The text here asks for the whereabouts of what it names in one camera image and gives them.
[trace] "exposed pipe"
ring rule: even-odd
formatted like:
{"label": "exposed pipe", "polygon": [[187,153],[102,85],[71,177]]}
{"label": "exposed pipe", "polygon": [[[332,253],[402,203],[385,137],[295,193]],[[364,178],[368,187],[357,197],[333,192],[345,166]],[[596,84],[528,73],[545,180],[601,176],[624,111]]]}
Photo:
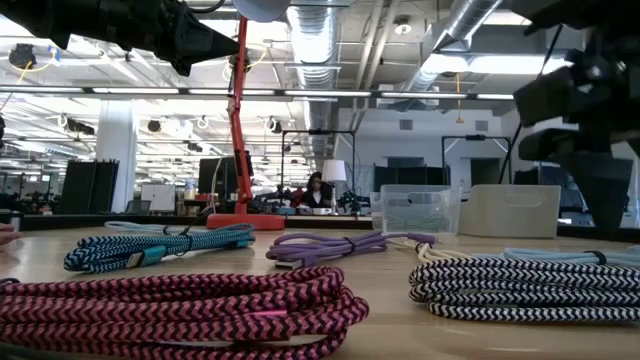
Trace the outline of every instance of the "exposed pipe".
{"label": "exposed pipe", "polygon": [[384,28],[382,29],[382,34],[380,34],[380,41],[378,41],[378,44],[376,45],[376,51],[373,54],[373,60],[371,60],[371,68],[369,69],[369,73],[367,74],[367,80],[364,83],[365,89],[371,88],[371,84],[373,83],[373,78],[376,75],[376,71],[378,70],[378,64],[380,63],[382,52],[384,51],[384,47],[387,43],[387,38],[389,37],[389,32],[391,31],[391,26],[393,26],[393,20],[396,18],[398,5],[400,5],[400,0],[392,0],[391,5],[389,5],[387,20],[384,24]]}
{"label": "exposed pipe", "polygon": [[434,50],[442,49],[459,41],[470,41],[473,34],[491,15],[502,0],[456,0],[451,6],[446,23],[439,22],[429,26],[422,41],[424,63],[404,85],[403,91],[427,91],[438,78],[439,73],[429,72],[425,65]]}
{"label": "exposed pipe", "polygon": [[[287,18],[291,24],[291,47],[296,62],[305,64],[334,63],[337,56],[338,10],[335,8],[290,7]],[[303,89],[334,89],[337,70],[322,67],[296,68],[298,82]],[[304,102],[307,128],[330,128],[332,103]],[[314,154],[323,154],[323,141],[310,137]]]}
{"label": "exposed pipe", "polygon": [[358,67],[358,75],[356,76],[355,82],[356,89],[360,89],[364,72],[367,69],[369,55],[371,55],[371,49],[373,48],[373,41],[378,33],[378,23],[380,22],[380,15],[382,14],[382,7],[384,7],[384,0],[376,0],[373,5],[373,12],[371,13],[369,33],[364,41],[364,49],[362,50],[362,57],[360,58],[360,66]]}

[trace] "ventilation duct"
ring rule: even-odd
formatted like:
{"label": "ventilation duct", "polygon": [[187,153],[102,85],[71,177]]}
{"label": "ventilation duct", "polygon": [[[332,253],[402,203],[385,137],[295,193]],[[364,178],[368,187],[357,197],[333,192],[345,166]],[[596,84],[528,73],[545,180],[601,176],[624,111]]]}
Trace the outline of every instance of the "ventilation duct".
{"label": "ventilation duct", "polygon": [[[429,90],[440,75],[429,72],[428,59],[436,50],[447,48],[452,51],[468,51],[471,37],[482,23],[502,3],[502,0],[456,0],[451,6],[449,17],[430,24],[422,40],[424,63],[404,84],[403,91],[423,92]],[[424,109],[425,103],[405,100],[389,108],[406,111]]]}
{"label": "ventilation duct", "polygon": [[[336,87],[337,70],[323,68],[336,58],[337,17],[335,8],[290,7],[287,18],[291,24],[291,46],[296,63],[309,64],[298,67],[298,82],[303,89],[333,89]],[[305,123],[309,129],[332,128],[333,103],[306,101]],[[326,136],[311,137],[314,155],[324,154]]]}

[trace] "cable connector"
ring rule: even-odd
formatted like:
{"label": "cable connector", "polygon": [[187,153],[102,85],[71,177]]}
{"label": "cable connector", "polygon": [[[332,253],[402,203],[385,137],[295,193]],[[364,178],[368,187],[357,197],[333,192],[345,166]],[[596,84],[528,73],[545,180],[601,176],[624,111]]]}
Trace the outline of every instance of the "cable connector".
{"label": "cable connector", "polygon": [[154,246],[144,249],[142,252],[132,254],[127,261],[127,268],[144,267],[159,263],[167,254],[167,248],[164,245]]}
{"label": "cable connector", "polygon": [[278,260],[276,261],[276,269],[279,270],[288,270],[288,271],[293,271],[293,270],[297,270],[301,267],[304,266],[304,261],[302,260],[296,260],[296,261],[282,261],[282,260]]}
{"label": "cable connector", "polygon": [[278,260],[276,261],[276,269],[296,270],[301,267],[309,267],[315,265],[318,259],[315,256],[309,256],[298,260]]}
{"label": "cable connector", "polygon": [[430,244],[430,245],[434,245],[437,241],[435,236],[425,235],[425,234],[409,233],[407,234],[407,238],[410,240],[419,242],[421,244]]}

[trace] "red desk lamp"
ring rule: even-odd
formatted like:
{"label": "red desk lamp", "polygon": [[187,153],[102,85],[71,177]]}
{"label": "red desk lamp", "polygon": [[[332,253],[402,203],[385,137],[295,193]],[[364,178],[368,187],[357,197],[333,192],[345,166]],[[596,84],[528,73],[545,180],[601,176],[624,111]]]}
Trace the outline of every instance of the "red desk lamp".
{"label": "red desk lamp", "polygon": [[244,16],[240,17],[238,30],[238,43],[240,52],[237,63],[234,66],[234,93],[229,100],[229,120],[231,123],[231,139],[233,141],[233,156],[236,163],[236,176],[238,179],[238,202],[234,214],[213,214],[207,219],[208,229],[249,223],[256,230],[282,230],[284,229],[284,217],[279,215],[248,214],[247,205],[253,199],[251,193],[251,175],[242,137],[242,124],[240,123],[240,104],[242,102],[242,90],[246,75],[246,48],[247,48],[247,23]]}

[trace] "black equipment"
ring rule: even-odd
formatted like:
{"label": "black equipment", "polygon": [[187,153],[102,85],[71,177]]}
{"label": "black equipment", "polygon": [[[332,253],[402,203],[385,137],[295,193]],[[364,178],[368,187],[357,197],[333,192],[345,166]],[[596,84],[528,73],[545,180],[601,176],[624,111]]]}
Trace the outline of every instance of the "black equipment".
{"label": "black equipment", "polygon": [[[247,164],[249,165],[249,175],[253,176],[253,166],[251,165],[251,156],[247,154]],[[212,188],[213,176],[218,169],[216,176],[215,189]],[[211,194],[217,193],[218,198],[222,201],[229,200],[229,195],[238,190],[238,180],[236,179],[236,162],[233,157],[225,157],[221,159],[200,159],[200,173],[198,176],[198,193]]]}
{"label": "black equipment", "polygon": [[9,53],[9,63],[20,69],[31,69],[37,64],[36,56],[33,54],[33,45],[16,44],[16,48]]}
{"label": "black equipment", "polygon": [[0,13],[62,49],[71,34],[109,41],[151,51],[183,76],[195,63],[239,51],[177,0],[0,0]]}
{"label": "black equipment", "polygon": [[69,161],[62,187],[60,213],[84,215],[110,212],[118,168],[117,161]]}
{"label": "black equipment", "polygon": [[514,100],[524,127],[552,118],[579,130],[547,129],[522,140],[523,160],[560,164],[574,178],[595,225],[612,235],[620,225],[632,161],[615,159],[611,143],[627,141],[640,154],[640,27],[637,0],[513,0],[531,20],[525,34],[560,24],[589,29],[584,51],[519,89]]}

